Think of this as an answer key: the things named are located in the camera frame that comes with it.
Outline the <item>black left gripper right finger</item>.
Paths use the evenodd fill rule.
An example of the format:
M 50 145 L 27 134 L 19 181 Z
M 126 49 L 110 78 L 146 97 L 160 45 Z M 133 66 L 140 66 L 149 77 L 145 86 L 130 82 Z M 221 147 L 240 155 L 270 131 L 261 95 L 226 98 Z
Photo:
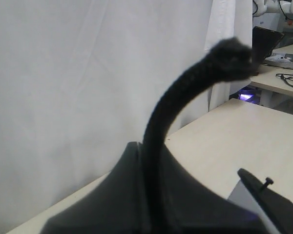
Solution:
M 196 180 L 164 146 L 159 190 L 163 234 L 262 234 L 259 216 L 217 195 Z

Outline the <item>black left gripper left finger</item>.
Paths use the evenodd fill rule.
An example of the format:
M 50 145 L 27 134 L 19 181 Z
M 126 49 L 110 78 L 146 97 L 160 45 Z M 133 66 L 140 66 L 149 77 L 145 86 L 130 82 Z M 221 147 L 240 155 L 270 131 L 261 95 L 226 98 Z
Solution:
M 149 234 L 141 144 L 129 142 L 108 176 L 89 194 L 49 218 L 42 234 Z

